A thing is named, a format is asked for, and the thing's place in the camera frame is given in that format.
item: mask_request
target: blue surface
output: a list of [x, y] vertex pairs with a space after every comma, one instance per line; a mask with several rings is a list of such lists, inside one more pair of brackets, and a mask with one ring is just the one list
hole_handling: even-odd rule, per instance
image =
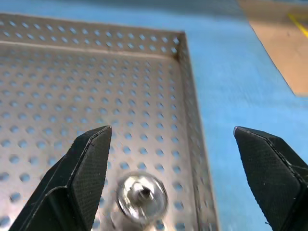
[[1, 11], [185, 30], [222, 230], [271, 230], [246, 182], [233, 128], [279, 135], [308, 162], [308, 101], [292, 94], [235, 1], [11, 0]]

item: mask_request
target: yellow line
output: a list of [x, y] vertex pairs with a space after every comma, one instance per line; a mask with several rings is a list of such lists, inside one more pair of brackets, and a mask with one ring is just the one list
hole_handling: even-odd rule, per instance
[[291, 19], [291, 21], [304, 33], [304, 35], [308, 38], [308, 30], [306, 28], [304, 28], [304, 26], [299, 23], [295, 17], [291, 14], [288, 14], [289, 18]]

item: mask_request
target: brown cardboard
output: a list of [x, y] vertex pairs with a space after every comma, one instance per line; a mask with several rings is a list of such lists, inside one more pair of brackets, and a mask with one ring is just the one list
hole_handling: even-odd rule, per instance
[[308, 5], [256, 0], [239, 0], [239, 4], [294, 94], [308, 96], [308, 38], [288, 17], [308, 19]]

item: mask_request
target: perforated metal tray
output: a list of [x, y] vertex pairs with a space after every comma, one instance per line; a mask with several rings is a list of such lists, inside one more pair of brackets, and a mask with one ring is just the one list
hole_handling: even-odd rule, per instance
[[137, 169], [169, 196], [153, 230], [218, 230], [183, 32], [0, 15], [0, 230], [76, 136], [112, 125], [93, 230]]

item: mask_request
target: metal tray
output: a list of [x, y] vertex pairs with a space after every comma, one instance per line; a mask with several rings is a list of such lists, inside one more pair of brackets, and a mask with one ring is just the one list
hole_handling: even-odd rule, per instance
[[158, 177], [153, 230], [218, 230], [185, 33], [0, 14], [0, 230], [76, 136], [112, 125], [93, 230], [109, 230], [117, 180]]

